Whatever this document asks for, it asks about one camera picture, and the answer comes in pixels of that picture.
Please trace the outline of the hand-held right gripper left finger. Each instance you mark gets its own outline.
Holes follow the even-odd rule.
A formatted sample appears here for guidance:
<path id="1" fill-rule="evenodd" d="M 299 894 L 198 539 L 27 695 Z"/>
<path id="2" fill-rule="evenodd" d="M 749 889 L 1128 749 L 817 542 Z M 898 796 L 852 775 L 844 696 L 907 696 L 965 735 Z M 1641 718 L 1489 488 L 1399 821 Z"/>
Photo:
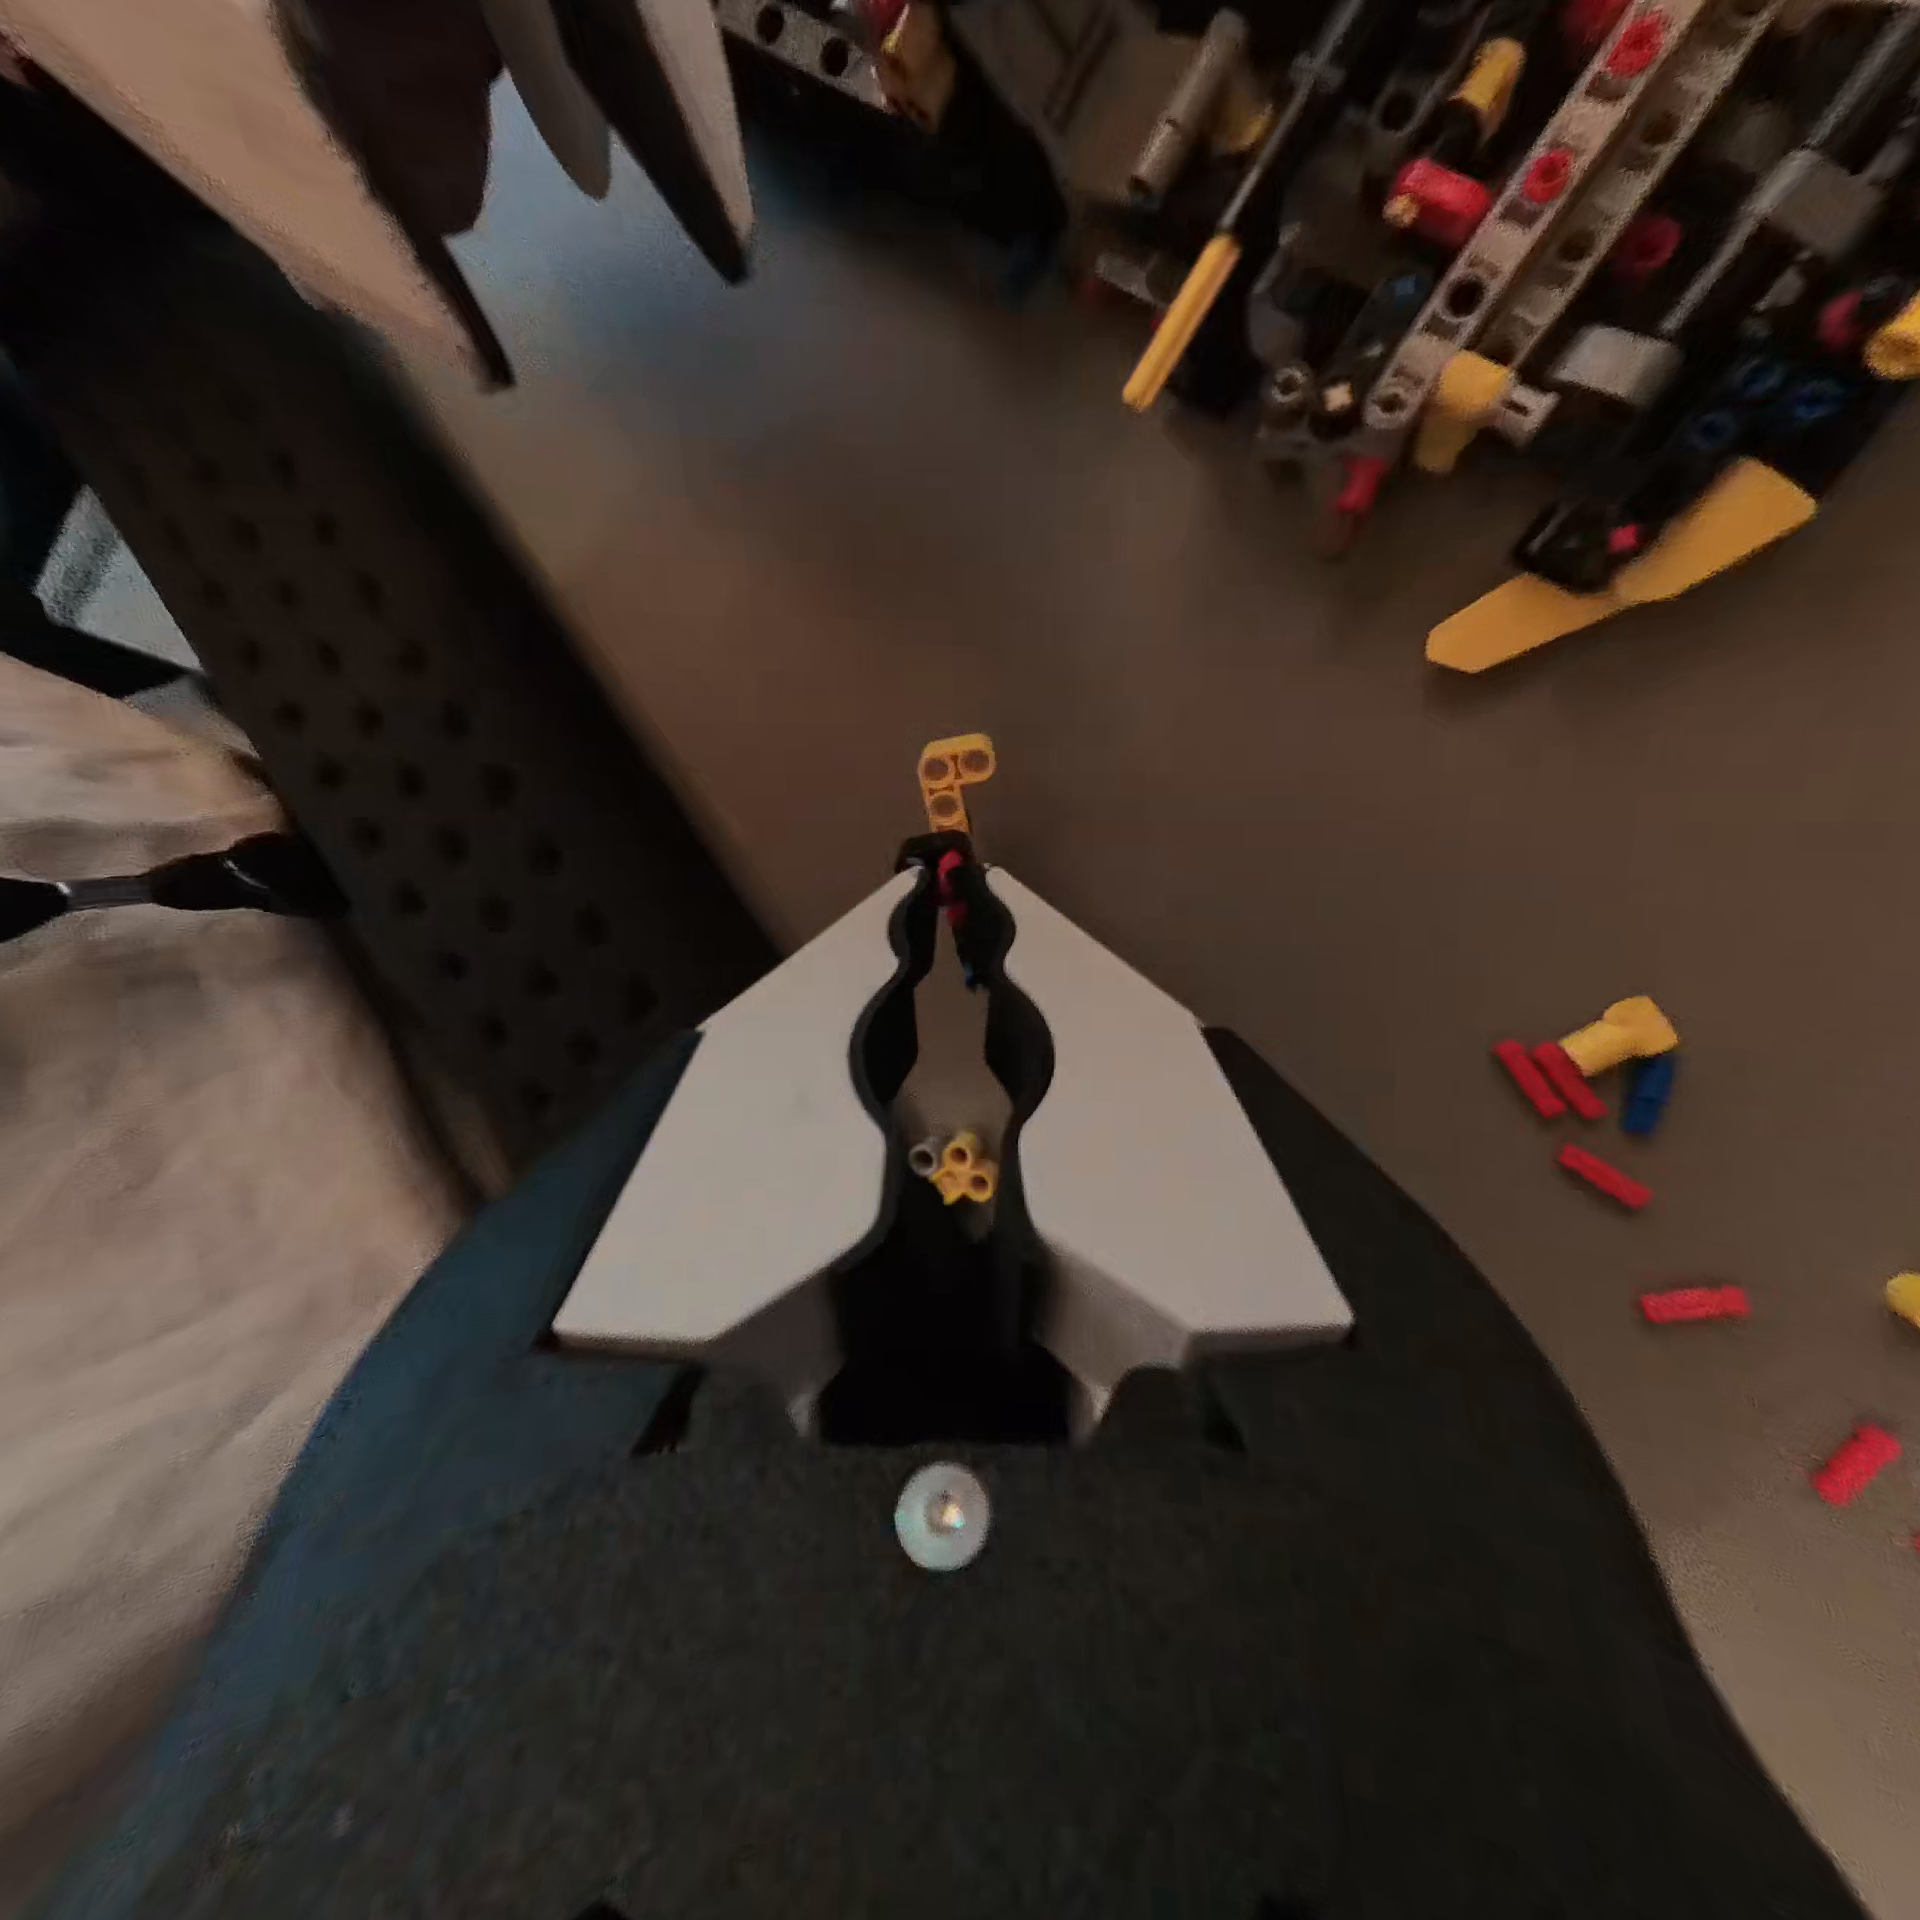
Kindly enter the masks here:
<path id="1" fill-rule="evenodd" d="M 888 878 L 701 1022 L 554 1315 L 559 1349 L 721 1366 L 817 1424 L 839 1372 L 832 1276 L 881 1232 L 894 1171 L 854 1038 L 919 885 L 919 868 Z"/>

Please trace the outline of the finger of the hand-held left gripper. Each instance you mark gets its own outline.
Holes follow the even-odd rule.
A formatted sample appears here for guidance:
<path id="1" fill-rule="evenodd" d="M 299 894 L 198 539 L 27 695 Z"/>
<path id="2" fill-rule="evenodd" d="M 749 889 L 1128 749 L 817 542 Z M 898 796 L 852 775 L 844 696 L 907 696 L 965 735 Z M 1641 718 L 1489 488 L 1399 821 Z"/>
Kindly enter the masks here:
<path id="1" fill-rule="evenodd" d="M 61 82 L 312 306 L 482 391 L 515 382 L 447 246 L 401 216 L 304 81 L 274 4 L 5 4 L 2 59 Z"/>
<path id="2" fill-rule="evenodd" d="M 715 4 L 604 4 L 604 111 L 725 282 L 752 272 L 754 194 Z"/>

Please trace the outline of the lego car model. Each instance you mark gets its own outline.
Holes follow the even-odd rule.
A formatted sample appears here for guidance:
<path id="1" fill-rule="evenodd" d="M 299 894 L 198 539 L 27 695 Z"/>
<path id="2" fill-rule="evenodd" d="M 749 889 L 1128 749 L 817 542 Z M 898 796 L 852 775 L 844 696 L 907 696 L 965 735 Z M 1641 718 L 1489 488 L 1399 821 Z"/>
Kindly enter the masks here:
<path id="1" fill-rule="evenodd" d="M 1917 378 L 1914 4 L 718 4 L 759 104 L 1157 314 L 1337 539 L 1479 438 L 1597 456 L 1594 592 L 1739 456 L 1817 501 Z"/>

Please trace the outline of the yellow lego panel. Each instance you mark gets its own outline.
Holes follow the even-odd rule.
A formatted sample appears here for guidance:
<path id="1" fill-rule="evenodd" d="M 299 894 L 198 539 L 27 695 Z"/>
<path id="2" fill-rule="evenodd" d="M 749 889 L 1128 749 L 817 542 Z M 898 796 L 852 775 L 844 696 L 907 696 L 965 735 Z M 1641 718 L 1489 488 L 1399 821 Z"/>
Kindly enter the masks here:
<path id="1" fill-rule="evenodd" d="M 1425 659 L 1457 674 L 1489 672 L 1638 606 L 1674 601 L 1797 535 L 1814 514 L 1817 498 L 1782 471 L 1731 461 L 1604 588 L 1572 592 L 1521 572 L 1441 621 L 1425 638 Z"/>

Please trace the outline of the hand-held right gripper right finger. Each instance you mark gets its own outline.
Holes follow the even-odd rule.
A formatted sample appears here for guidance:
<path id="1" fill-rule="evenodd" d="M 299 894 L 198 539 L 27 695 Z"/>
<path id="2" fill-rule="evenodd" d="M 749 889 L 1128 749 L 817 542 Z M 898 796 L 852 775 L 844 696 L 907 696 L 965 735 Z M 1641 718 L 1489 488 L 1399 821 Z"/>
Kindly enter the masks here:
<path id="1" fill-rule="evenodd" d="M 972 969 L 1012 1106 L 999 1212 L 1074 1428 L 1095 1428 L 1128 1375 L 1354 1332 L 1194 1011 L 1008 868 L 981 872 Z"/>

